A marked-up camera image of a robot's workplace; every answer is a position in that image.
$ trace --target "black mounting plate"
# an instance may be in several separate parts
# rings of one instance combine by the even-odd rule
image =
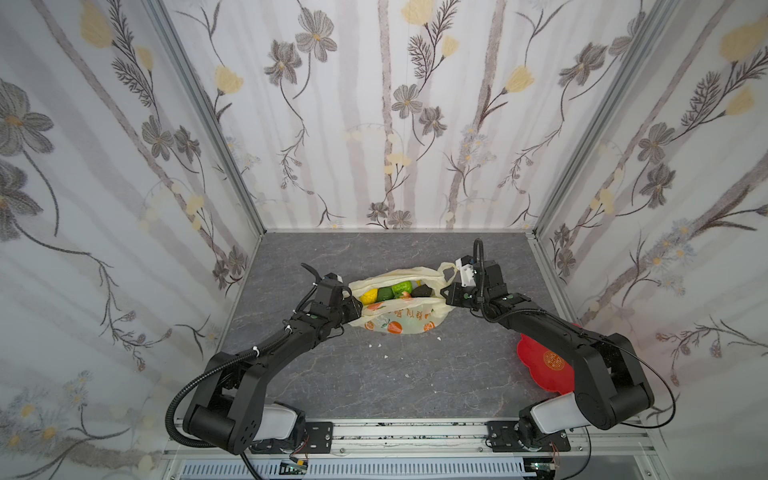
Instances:
[[[530,452],[526,450],[518,441],[518,433],[515,430],[517,422],[503,422],[494,421],[487,422],[488,426],[488,439],[487,445],[491,447],[494,453],[498,452]],[[560,432],[552,433],[545,437],[547,444],[541,447],[538,452],[552,452],[551,444],[554,444],[555,448],[559,452],[571,451],[571,443],[568,441],[568,437],[561,436]]]
[[[296,450],[294,455],[299,456],[303,453],[331,453],[331,443],[333,442],[332,422],[307,422],[305,435],[306,445]],[[250,451],[259,455],[285,455],[285,452],[280,448],[280,441],[273,439],[261,440],[251,444]]]

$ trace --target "red cushion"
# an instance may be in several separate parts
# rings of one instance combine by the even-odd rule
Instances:
[[[548,392],[561,395],[574,391],[574,370],[559,355],[522,335],[518,343],[518,356],[531,371],[534,382]]]

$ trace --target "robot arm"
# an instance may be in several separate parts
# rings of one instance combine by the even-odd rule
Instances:
[[[603,336],[571,325],[525,295],[510,294],[496,262],[475,254],[457,260],[462,281],[441,291],[448,305],[479,311],[490,323],[530,336],[562,357],[574,370],[574,391],[520,412],[518,436],[526,448],[549,443],[564,429],[594,425],[610,429],[650,408],[654,394],[630,341],[618,333]]]
[[[521,410],[515,430],[523,449],[546,446],[551,435],[563,429],[590,424],[609,429],[653,405],[654,394],[625,337],[602,336],[572,326],[526,296],[510,294],[499,265],[483,259],[480,239],[475,241],[475,255],[463,257],[458,263],[462,282],[441,291],[448,305],[482,312],[489,322],[530,336],[574,369],[573,393]],[[165,422],[173,440],[193,447],[216,446],[239,455],[254,440],[284,439],[295,430],[296,415],[288,416],[286,426],[285,416],[274,422],[276,415],[284,411],[274,406],[265,409],[267,383],[297,356],[327,340],[333,329],[362,314],[361,302],[337,275],[329,273],[321,279],[311,267],[305,268],[315,274],[315,287],[284,322],[284,331],[253,350],[236,355],[216,354],[206,372],[174,398]],[[310,302],[315,290],[315,298]],[[174,426],[176,408],[195,387],[183,428],[200,440],[182,435]],[[231,389],[237,389],[234,396],[228,392]],[[273,434],[275,423],[283,426],[280,435]],[[294,432],[293,437],[301,440],[304,435]]]

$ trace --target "leaf print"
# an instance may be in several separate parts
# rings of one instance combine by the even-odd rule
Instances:
[[[413,35],[408,41],[408,54],[415,67],[413,76],[425,78],[432,65],[432,46],[421,35]]]

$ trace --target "bag handle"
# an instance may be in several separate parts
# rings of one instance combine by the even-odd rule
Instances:
[[[447,269],[449,269],[449,268],[453,269],[453,275],[451,275],[451,278],[449,278],[448,280],[444,280],[445,279],[445,271]],[[445,285],[449,285],[449,284],[453,283],[453,279],[456,278],[456,274],[458,273],[458,268],[456,267],[456,265],[454,263],[443,262],[443,263],[440,263],[440,267],[437,269],[437,271],[438,271],[438,273],[440,273],[441,280],[445,281]]]

